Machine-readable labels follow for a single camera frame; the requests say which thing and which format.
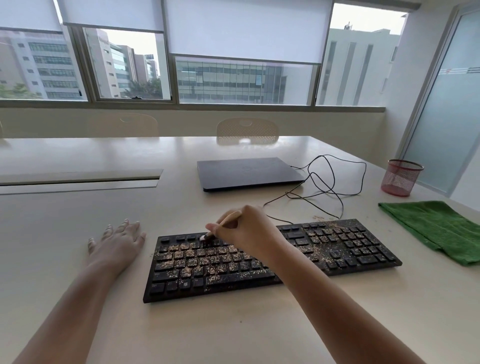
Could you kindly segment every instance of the person's left hand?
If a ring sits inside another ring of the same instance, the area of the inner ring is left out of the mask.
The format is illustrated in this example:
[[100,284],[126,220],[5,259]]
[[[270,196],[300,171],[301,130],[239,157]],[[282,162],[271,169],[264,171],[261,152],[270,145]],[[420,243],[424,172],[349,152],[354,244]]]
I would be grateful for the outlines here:
[[105,267],[115,278],[133,262],[145,243],[146,233],[137,235],[140,222],[130,224],[128,219],[114,231],[111,225],[105,229],[102,239],[96,243],[88,240],[88,264]]

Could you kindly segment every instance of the black keyboard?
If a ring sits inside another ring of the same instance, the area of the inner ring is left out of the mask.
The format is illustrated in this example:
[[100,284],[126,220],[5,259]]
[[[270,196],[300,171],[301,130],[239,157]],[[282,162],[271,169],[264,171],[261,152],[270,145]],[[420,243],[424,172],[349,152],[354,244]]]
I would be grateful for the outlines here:
[[[402,265],[356,219],[280,225],[285,239],[328,276]],[[144,303],[279,284],[259,260],[205,233],[160,236]]]

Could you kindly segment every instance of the hand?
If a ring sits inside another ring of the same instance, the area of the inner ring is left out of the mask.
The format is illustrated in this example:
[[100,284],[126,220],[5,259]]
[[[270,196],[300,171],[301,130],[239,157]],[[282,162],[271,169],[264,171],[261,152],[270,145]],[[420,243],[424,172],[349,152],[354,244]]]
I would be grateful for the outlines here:
[[[219,223],[229,214],[240,210],[242,216],[224,227]],[[260,207],[246,205],[241,209],[232,209],[223,214],[216,224],[205,226],[214,235],[247,254],[268,263],[269,257],[279,245],[287,243],[282,233],[270,221]]]
[[146,233],[137,236],[140,222],[130,224],[128,219],[114,231],[111,225],[105,229],[100,243],[88,240],[88,264],[105,267],[116,278],[133,262],[145,243]]

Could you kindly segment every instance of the green foliage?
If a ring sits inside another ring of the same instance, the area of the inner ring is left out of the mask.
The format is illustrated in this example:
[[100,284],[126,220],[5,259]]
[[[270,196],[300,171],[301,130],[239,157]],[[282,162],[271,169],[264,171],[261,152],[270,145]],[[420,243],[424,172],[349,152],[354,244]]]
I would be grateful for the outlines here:
[[130,91],[125,92],[127,97],[139,96],[141,98],[163,98],[162,84],[157,78],[147,83],[138,83],[130,81]]
[[30,92],[25,84],[16,84],[11,90],[7,89],[5,85],[0,85],[0,98],[37,99],[41,96]]

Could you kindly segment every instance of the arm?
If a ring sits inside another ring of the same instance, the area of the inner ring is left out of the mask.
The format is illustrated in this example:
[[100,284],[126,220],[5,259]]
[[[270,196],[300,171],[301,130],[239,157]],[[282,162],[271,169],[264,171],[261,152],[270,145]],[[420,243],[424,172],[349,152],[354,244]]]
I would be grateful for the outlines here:
[[425,364],[289,244],[260,208],[241,210],[235,224],[206,228],[260,259],[280,277],[337,364]]
[[99,244],[89,240],[89,264],[13,364],[86,362],[108,291],[145,242],[145,233],[134,238],[139,226],[125,220],[115,231],[109,225]]

